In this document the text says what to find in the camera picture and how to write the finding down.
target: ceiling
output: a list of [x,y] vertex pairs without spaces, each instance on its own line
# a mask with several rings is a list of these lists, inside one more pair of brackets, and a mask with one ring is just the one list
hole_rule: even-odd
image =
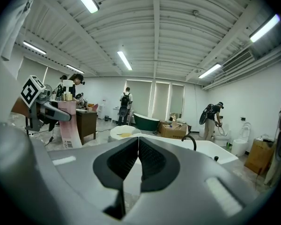
[[[249,36],[273,15],[262,0],[95,1],[99,10],[91,14],[80,0],[34,0],[16,45],[30,58],[68,74],[70,64],[90,77],[139,76],[202,85],[226,75],[219,69],[198,78],[214,64],[224,65],[249,49],[249,66],[281,45],[281,23],[250,42]],[[23,40],[47,54],[28,50]],[[132,71],[117,51],[124,52]]]

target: brown box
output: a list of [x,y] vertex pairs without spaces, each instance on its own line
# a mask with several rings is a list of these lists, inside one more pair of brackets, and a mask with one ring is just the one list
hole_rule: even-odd
[[187,125],[162,125],[161,137],[182,139],[186,135]]
[[244,165],[259,175],[263,174],[271,162],[275,145],[273,142],[254,139],[249,157]]
[[163,125],[169,125],[169,124],[171,124],[171,122],[159,121],[159,124],[158,124],[158,132],[161,133],[161,129],[162,129]]

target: desk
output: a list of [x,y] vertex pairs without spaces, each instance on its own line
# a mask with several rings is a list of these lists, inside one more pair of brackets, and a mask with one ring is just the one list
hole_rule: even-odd
[[97,112],[93,111],[77,111],[76,110],[76,120],[79,137],[82,145],[84,144],[84,137],[94,134],[94,139],[96,139],[96,122],[97,122]]

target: white shirt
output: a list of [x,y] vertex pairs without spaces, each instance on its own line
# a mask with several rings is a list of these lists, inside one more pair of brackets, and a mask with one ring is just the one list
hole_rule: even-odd
[[[124,93],[121,94],[120,101],[122,101],[123,96],[124,96]],[[130,102],[129,102],[128,106],[127,106],[127,109],[130,109],[131,103],[133,102],[133,98],[132,98],[132,94],[131,93],[129,94],[129,100],[130,100]]]

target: marble floor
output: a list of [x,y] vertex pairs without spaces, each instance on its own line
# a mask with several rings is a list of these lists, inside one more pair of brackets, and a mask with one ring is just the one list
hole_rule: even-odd
[[[9,125],[18,127],[19,129],[25,131],[25,117],[16,113],[11,113],[8,121]],[[84,146],[96,146],[100,144],[104,144],[108,142],[108,136],[110,133],[110,129],[113,129],[116,126],[116,123],[111,123],[110,121],[104,121],[97,119],[96,129],[96,139],[93,138],[93,135],[89,135],[84,138],[85,144]],[[48,125],[45,125],[41,128],[40,132],[31,132],[31,137],[42,140],[45,144],[49,142],[51,136],[53,136],[53,140],[51,143],[46,145],[47,151],[51,150],[62,150],[64,149],[62,146],[62,140],[60,135],[60,128],[56,126],[53,131],[48,132]],[[154,135],[149,131],[141,131],[142,133]],[[195,140],[200,140],[199,134],[191,134]],[[248,169],[244,166],[247,155],[243,155],[239,158],[239,160],[229,168],[234,174],[243,179],[249,186],[256,190],[257,194],[266,192],[270,187],[264,185],[265,174],[257,176],[256,173]]]

